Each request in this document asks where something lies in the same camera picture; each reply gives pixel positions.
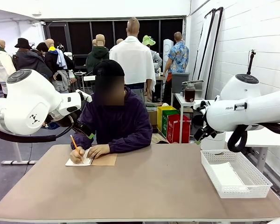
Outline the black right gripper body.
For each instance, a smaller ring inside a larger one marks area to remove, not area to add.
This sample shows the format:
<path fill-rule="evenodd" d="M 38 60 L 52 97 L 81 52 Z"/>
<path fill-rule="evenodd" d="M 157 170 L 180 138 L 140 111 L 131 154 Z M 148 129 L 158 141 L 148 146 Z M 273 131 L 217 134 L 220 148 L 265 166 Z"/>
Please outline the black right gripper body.
<path fill-rule="evenodd" d="M 218 134 L 218 131 L 211 128 L 209 125 L 205 125 L 197 129 L 196 133 L 194 134 L 194 138 L 196 141 L 202 141 L 204 138 L 211 136 L 215 138 Z"/>

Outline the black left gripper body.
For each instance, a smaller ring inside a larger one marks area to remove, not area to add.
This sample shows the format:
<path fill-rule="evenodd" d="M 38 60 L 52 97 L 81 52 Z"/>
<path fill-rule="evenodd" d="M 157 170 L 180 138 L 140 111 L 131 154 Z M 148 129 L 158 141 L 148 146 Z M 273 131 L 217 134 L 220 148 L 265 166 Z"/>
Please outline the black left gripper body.
<path fill-rule="evenodd" d="M 93 133 L 93 131 L 86 125 L 81 123 L 79 120 L 77 120 L 72 128 L 75 132 L 77 133 L 81 133 L 85 136 L 89 136 L 91 133 Z"/>

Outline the person right hand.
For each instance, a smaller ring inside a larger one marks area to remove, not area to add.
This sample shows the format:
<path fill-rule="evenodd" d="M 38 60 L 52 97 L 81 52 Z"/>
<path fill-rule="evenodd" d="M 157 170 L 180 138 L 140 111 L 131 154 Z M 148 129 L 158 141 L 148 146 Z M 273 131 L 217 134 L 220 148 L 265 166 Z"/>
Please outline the person right hand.
<path fill-rule="evenodd" d="M 74 164 L 79 164 L 84 162 L 85 150 L 82 147 L 77 147 L 77 149 L 72 150 L 70 153 L 70 160 Z"/>

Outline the person left hand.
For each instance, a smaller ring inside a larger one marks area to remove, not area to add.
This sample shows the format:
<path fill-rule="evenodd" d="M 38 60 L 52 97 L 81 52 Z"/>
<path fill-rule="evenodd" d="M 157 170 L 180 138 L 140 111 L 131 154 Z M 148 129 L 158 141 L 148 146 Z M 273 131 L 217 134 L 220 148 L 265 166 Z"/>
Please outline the person left hand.
<path fill-rule="evenodd" d="M 86 157 L 90 159 L 96 159 L 104 154 L 109 154 L 109 153 L 110 153 L 110 147 L 108 144 L 95 145 L 89 148 Z"/>

